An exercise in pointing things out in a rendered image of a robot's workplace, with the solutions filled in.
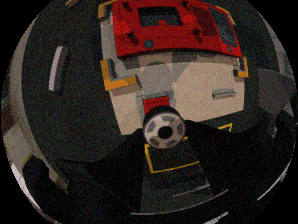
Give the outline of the tan wooden block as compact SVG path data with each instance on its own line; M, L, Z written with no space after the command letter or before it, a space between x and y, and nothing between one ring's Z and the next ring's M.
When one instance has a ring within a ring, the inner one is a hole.
M65 6L71 8L73 7L73 4L76 4L78 2L78 0L69 0L69 2L67 2L67 4L65 4Z

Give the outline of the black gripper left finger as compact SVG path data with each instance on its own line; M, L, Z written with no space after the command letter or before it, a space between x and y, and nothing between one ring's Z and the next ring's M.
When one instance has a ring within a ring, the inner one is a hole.
M126 137L124 143L96 163L67 159L57 159L55 163L69 181L105 189L132 209L130 213L140 213L144 160L144 129L138 128L133 135Z

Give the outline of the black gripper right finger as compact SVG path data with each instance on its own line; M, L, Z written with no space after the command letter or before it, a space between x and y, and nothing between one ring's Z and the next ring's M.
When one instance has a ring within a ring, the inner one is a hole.
M237 172L250 145L259 140L263 133L267 133L270 120L265 117L254 127L241 133L227 132L225 129L222 131L198 121L194 123L185 120L185 123L188 125L185 133L189 144L192 144L193 152L196 152L197 159L208 177L210 188L214 196L217 196L227 189L226 184Z

